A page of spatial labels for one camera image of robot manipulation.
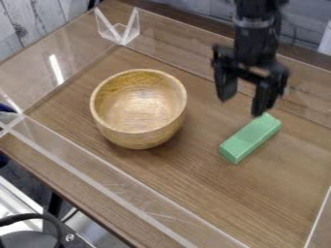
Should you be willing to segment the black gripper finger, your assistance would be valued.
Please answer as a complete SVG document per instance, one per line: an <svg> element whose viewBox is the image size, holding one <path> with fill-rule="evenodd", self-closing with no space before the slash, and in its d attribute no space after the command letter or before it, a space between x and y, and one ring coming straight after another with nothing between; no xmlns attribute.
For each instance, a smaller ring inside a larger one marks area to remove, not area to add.
<svg viewBox="0 0 331 248"><path fill-rule="evenodd" d="M226 102L236 94L238 78L232 69L226 68L222 64L215 67L215 83L219 99Z"/></svg>
<svg viewBox="0 0 331 248"><path fill-rule="evenodd" d="M274 80L263 80L258 83L252 101L251 114L258 117L268 111L276 101L278 85Z"/></svg>

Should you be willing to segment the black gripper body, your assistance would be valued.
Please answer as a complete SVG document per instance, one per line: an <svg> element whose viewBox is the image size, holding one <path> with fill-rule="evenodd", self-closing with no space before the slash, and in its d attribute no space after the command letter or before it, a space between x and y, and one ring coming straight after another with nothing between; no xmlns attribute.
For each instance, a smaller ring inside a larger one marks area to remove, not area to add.
<svg viewBox="0 0 331 248"><path fill-rule="evenodd" d="M267 19L234 18L234 48L212 46L214 76L215 67L222 64L232 69L238 79L248 80L255 86L263 80L274 80L278 85L278 95L283 94L290 71L275 58L280 22L280 15L272 15Z"/></svg>

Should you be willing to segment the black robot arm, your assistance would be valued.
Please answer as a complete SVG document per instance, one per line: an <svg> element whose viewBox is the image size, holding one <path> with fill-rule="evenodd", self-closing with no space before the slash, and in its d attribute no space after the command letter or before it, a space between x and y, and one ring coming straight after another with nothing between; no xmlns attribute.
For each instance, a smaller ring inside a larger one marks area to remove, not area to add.
<svg viewBox="0 0 331 248"><path fill-rule="evenodd" d="M211 67L219 99L226 102L238 91L238 80L256 86L251 115L268 111L284 95L288 68L276 60L282 28L282 7L288 0L234 0L234 48L212 46Z"/></svg>

